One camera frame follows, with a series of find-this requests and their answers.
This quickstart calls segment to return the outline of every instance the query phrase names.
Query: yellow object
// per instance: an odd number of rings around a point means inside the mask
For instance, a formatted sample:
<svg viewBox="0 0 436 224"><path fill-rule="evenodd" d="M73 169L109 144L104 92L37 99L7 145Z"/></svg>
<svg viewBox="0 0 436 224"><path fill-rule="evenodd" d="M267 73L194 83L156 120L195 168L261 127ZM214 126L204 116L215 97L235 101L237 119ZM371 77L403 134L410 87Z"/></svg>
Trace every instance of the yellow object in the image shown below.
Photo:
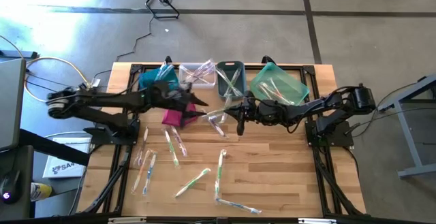
<svg viewBox="0 0 436 224"><path fill-rule="evenodd" d="M34 183L32 182L31 190L30 190L30 200L32 202L46 199L50 197L52 193L52 187L42 184L42 183Z"/></svg>

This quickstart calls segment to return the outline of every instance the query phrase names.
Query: wire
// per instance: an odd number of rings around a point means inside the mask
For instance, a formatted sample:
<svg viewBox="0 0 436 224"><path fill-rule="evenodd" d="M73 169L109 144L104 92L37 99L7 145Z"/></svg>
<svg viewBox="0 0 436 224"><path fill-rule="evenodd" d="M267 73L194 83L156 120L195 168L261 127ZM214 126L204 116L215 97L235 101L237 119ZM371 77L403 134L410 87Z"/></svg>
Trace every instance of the wire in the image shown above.
<svg viewBox="0 0 436 224"><path fill-rule="evenodd" d="M46 136L44 136L44 138L50 138L50 137L57 136L57 135L69 135L69 134L75 134L75 133L86 133L86 134L88 134L85 131L70 131L70 132L61 132L61 133L54 133L54 134L51 134L51 135L46 135Z"/></svg>
<svg viewBox="0 0 436 224"><path fill-rule="evenodd" d="M91 98L107 98L107 97L116 97L116 96L119 96L119 95L122 95L124 92L126 92L126 91L128 91L131 87L133 87L137 82L138 82L138 80L139 80L139 76L136 78L136 80L132 83L132 84L130 84L124 91L121 91L121 92L119 92L119 93L115 93L115 94L109 94L109 95L77 95L77 94L75 94L75 95L67 95L67 96L64 96L64 97L58 97L58 98L55 98L55 99L51 99L50 100L50 102L52 102L52 101L57 101L57 100L60 100L60 99L67 99L67 98L72 98L72 97L91 97Z"/></svg>
<svg viewBox="0 0 436 224"><path fill-rule="evenodd" d="M289 131L289 127L290 127L290 126L286 127L287 132L288 132L288 133L294 133L294 132L297 130L298 126L300 125L300 122L301 122L301 121L303 120L303 118L305 117L306 113L310 112L310 110L312 110L312 109L313 109L313 108L309 108L309 109L307 109L305 112L302 113L301 118L298 120L297 125L295 126L295 128L294 128L292 131Z"/></svg>
<svg viewBox="0 0 436 224"><path fill-rule="evenodd" d="M395 115L395 114L399 114L399 113L402 113L402 112L409 112L409 111L416 111L416 110L436 110L436 108L412 108L412 109L403 110L403 111L400 111L400 112L394 112L393 114L389 114L389 115L381 116L381 117L379 117L379 118L374 118L374 119L371 119L371 120L369 120L369 121L367 121L367 122L364 122L364 123L361 123L361 124L356 124L356 126L352 129L352 131L353 131L355 128L358 128L358 127L360 127L360 126L362 126L362 125L365 125L365 124L367 124L367 123L371 123L371 122L373 122L373 121L376 121L376 120L379 120L379 119L382 119L382 118L386 118L386 117L389 117L389 116L392 116L392 115Z"/></svg>
<svg viewBox="0 0 436 224"><path fill-rule="evenodd" d="M348 88L356 88L355 86L342 86L339 87L337 89L335 89L334 91L332 91L326 98L326 102L334 95L336 94L338 91L340 91L341 89L348 89Z"/></svg>
<svg viewBox="0 0 436 224"><path fill-rule="evenodd" d="M135 45L134 45L134 47L132 48L131 52L127 52L127 53L124 53L124 54L120 54L119 56L116 57L115 62L118 62L118 60L119 60L121 57L125 57L125 56L127 56L127 55L129 55L129 54L135 54L135 52L136 52L136 46L138 45L138 41L141 40L141 39L143 39L143 38L146 38L146 37L148 37L149 35L152 34L152 33L151 33L151 22L153 21L154 18L155 18L155 16L153 15L153 17L152 17L151 20L149 21L149 33L147 33L147 34L144 35L144 36L141 36L141 37L137 38L137 39L135 40Z"/></svg>
<svg viewBox="0 0 436 224"><path fill-rule="evenodd" d="M357 163L357 159L354 156L353 152L346 146L343 147L348 153L349 155L354 159L354 164L356 165L356 171L357 171L357 177L360 178L360 174L359 174L359 165Z"/></svg>
<svg viewBox="0 0 436 224"><path fill-rule="evenodd" d="M71 205L71 208L69 209L68 215L71 215L71 213L73 213L73 209L74 209L74 206L76 205L79 193L81 192L80 188L82 186L82 182L83 182L83 179L84 179L84 176L86 173L87 173L87 168L84 169L82 177L80 177L79 184L77 186L77 191L76 191L76 194L74 196L73 204Z"/></svg>
<svg viewBox="0 0 436 224"><path fill-rule="evenodd" d="M380 104L382 104L382 102L386 99L386 98L388 98L391 94L393 94L393 93L395 93L395 92L397 92L397 91L399 91L399 90L401 90L401 89L404 89L404 88L407 88L407 87L409 87L409 86L411 86L411 85L414 85L415 83L411 83L411 84L408 84L408 85L405 85L405 86L402 86L402 87L400 87L400 88L397 88L396 90L393 90L393 91L391 91L389 94L387 94L385 97L383 97L381 100L380 100L380 102L377 104L377 107L376 108L378 108L379 106L380 106ZM373 112L373 115L372 115L372 117L371 117L371 122L373 121L373 119L375 118L375 116L378 114L378 110L376 109L376 110L374 110L374 112ZM369 129L369 127L371 126L371 122L369 122L368 123L368 125L363 129L363 131L361 131L359 134L357 134L357 135L353 135L352 137L353 138L355 138L355 137L358 137L358 136L361 136L363 133L365 133L368 129Z"/></svg>
<svg viewBox="0 0 436 224"><path fill-rule="evenodd" d="M27 62L27 67L30 67L32 64L34 64L35 62L37 62L37 61L41 61L41 60L57 60L57 61L61 61L61 62L63 62L63 63L67 63L68 65L70 65L71 67L73 67L74 68L74 70L76 70L77 71L77 73L80 75L80 77L83 79L83 81L87 84L87 86L91 86L91 83L85 78L85 76L83 76L83 74L82 74L82 72L73 64L73 63L70 63L69 61L66 61L66 60L64 60L64 59L61 59L61 58L57 58L57 57L40 57L40 58L36 58L36 59L33 59L32 61L28 61ZM37 101L40 101L40 102L46 102L45 100L43 100L43 99L40 99L40 98L38 98L38 97L36 97L34 94L32 94L30 91L29 91L29 89L27 88L27 82L25 82L25 90L26 90L26 92L32 97L32 98L34 98L34 99L36 99Z"/></svg>
<svg viewBox="0 0 436 224"><path fill-rule="evenodd" d="M112 70L109 69L109 70L106 70L106 71L101 71L101 72L99 72L99 73L96 73L96 74L94 75L94 78L93 78L93 79L95 79L95 77L97 77L98 75L100 75L100 74L104 74L104 73L107 73L107 72L109 72L109 71L112 71Z"/></svg>
<svg viewBox="0 0 436 224"><path fill-rule="evenodd" d="M26 82L28 82L29 84L32 84L32 85L35 85L35 86L41 87L41 88L43 88L43 89L49 90L49 91L57 92L57 91L54 91L54 90L49 89L49 88L47 88L47 87L44 87L44 86L42 86L42 85L34 84L34 83L32 83L32 82L30 82L30 81L27 81L27 80L26 80Z"/></svg>
<svg viewBox="0 0 436 224"><path fill-rule="evenodd" d="M8 42L9 44L11 44L15 49L16 49L16 51L18 51L18 53L20 54L20 57L21 57L21 59L25 59L24 57L23 57L23 55L22 55L22 52L15 46L15 44L13 44L11 41L9 41L7 38L5 38L4 36L2 36L2 35L0 35L0 37L2 38L2 39L4 39L4 40L6 40L6 42Z"/></svg>
<svg viewBox="0 0 436 224"><path fill-rule="evenodd" d="M13 160L13 162L12 162L12 166L11 166L11 168L10 168L9 171L12 171L12 170L14 169L15 161L16 161L16 158L17 158L17 154L18 154L18 151L19 151L20 149L18 149L18 148L14 148L14 149L11 149L11 150L15 150L15 152L14 152L14 160Z"/></svg>
<svg viewBox="0 0 436 224"><path fill-rule="evenodd" d="M30 76L35 77L35 78L39 78L40 80L45 80L45 81L52 82L54 84L59 84L59 85L63 85L63 86L66 86L66 87L75 87L73 85L67 85L67 84L63 84L63 83L56 82L56 81L53 81L53 80L49 80L49 79L46 79L46 78L41 78L41 77L38 77L38 76L30 74L30 73L27 73L27 75L30 75Z"/></svg>

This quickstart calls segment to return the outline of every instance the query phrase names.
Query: concrete floor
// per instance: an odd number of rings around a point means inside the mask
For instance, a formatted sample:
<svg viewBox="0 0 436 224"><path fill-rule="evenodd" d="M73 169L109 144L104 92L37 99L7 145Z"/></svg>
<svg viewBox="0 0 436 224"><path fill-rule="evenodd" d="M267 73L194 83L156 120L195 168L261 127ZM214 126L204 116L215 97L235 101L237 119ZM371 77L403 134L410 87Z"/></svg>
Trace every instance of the concrete floor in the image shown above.
<svg viewBox="0 0 436 224"><path fill-rule="evenodd" d="M149 14L50 13L29 4L144 8L145 0L0 0L0 34L22 50L75 63L87 78L110 69L116 56L129 52L148 32ZM310 0L312 10L344 12L434 12L435 0ZM174 0L180 9L304 10L303 0ZM378 102L390 91L434 73L435 18L314 17L322 63L332 64L338 86L363 82ZM182 15L177 21L153 21L153 36L120 61L258 62L265 54L278 63L314 63L306 16ZM0 42L0 48L10 48ZM78 84L68 66L44 61L32 68L45 78ZM35 80L50 88L61 86ZM46 91L31 87L38 97ZM352 118L366 121L368 116ZM55 121L46 106L25 95L22 128L48 135L77 131L90 123ZM374 125L355 140L360 182L369 214L376 217L436 222L436 174L400 180L397 170L411 167L405 138L395 116ZM35 163L43 163L37 155ZM37 216L65 214L74 194L37 203Z"/></svg>

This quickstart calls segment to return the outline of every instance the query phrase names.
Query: wooden table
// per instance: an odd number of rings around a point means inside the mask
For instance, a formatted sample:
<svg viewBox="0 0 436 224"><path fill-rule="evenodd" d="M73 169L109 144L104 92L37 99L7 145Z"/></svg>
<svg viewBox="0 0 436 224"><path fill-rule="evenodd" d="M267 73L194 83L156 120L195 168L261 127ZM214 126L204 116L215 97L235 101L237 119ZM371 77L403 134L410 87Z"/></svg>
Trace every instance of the wooden table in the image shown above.
<svg viewBox="0 0 436 224"><path fill-rule="evenodd" d="M131 64L114 63L108 92L116 93L126 88ZM329 94L337 87L331 65L315 65L315 71L321 96ZM247 84L257 72L247 70ZM298 73L290 74L300 79ZM197 97L209 104L209 107L205 107L207 111L222 108L223 102L218 97L217 86L210 90L193 91ZM104 110L121 111L116 108ZM146 147L158 152L157 162L149 194L143 197L140 193L144 186L143 177L138 187L139 193L132 195L130 189L138 173L133 161L139 146L134 147L123 216L255 217L254 214L231 206L215 204L215 176L219 152L223 148L228 152L223 163L221 179L223 199L262 210L259 217L322 216L313 154L306 143L304 126L300 126L296 133L290 135L282 126L264 127L246 123L244 136L238 137L236 121L229 117L222 126L229 139L222 140L208 122L198 121L180 131L188 157L182 156L173 140L177 157L181 162L181 168L175 169L161 131L163 113L161 109L152 109L140 115L140 138L148 126L149 138ZM84 210L89 206L107 183L113 151L114 146L102 146L91 155L78 210ZM353 159L342 148L332 148L331 151L339 186L355 207L365 212ZM212 169L208 175L178 199L174 198L175 193L184 184L207 167ZM114 188L112 205L116 203L118 184L119 182ZM332 209L332 196L327 183L326 192Z"/></svg>

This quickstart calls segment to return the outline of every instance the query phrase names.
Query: clear plastic container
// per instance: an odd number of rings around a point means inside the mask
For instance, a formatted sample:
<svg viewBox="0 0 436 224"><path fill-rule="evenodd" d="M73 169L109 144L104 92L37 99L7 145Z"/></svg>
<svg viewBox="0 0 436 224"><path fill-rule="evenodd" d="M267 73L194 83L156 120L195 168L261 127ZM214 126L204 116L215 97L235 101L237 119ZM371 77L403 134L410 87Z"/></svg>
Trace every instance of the clear plastic container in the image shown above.
<svg viewBox="0 0 436 224"><path fill-rule="evenodd" d="M203 88L203 89L211 89L215 86L216 83L216 74L215 74L215 65L212 65L211 67L213 70L209 74L206 74L205 76L202 76L201 79L192 78L192 75L189 75L189 73L193 73L197 68L199 68L203 63L182 63L179 66L178 69L178 79L180 82L184 82L187 78L192 82L193 88Z"/></svg>
<svg viewBox="0 0 436 224"><path fill-rule="evenodd" d="M297 106L309 94L309 88L274 63L267 63L250 82L250 90L259 99L273 99Z"/></svg>
<svg viewBox="0 0 436 224"><path fill-rule="evenodd" d="M236 70L240 69L240 74L238 79L236 79L236 83L234 87L240 91L241 95L235 95L234 91L232 91L230 94L233 100L243 98L243 95L247 90L247 79L245 77L244 63L240 61L221 61L217 64L217 68L222 69L229 80L233 78L233 75L236 72ZM222 98L222 100L225 100L227 97L225 97L224 95L228 89L228 84L220 75L218 75L217 78L218 78L218 94Z"/></svg>

